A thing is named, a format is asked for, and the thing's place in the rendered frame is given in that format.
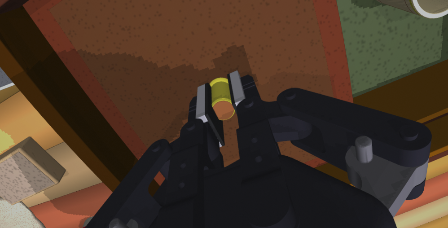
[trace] yellow can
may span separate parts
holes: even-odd
[[[210,82],[211,87],[211,106],[218,116],[219,120],[227,120],[235,114],[230,96],[228,80],[219,77]]]

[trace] yellow cylinder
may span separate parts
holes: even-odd
[[[210,82],[211,87],[211,106],[218,116],[219,120],[227,120],[235,114],[230,96],[228,80],[219,77]]]

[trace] white speckled object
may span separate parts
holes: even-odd
[[[58,184],[65,171],[28,137],[0,155],[0,197],[14,205]]]
[[[1,228],[45,228],[34,213],[22,202],[11,205],[0,198]]]

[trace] green speckled surface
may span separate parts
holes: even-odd
[[[423,18],[376,0],[336,1],[353,97],[448,59],[447,16]]]

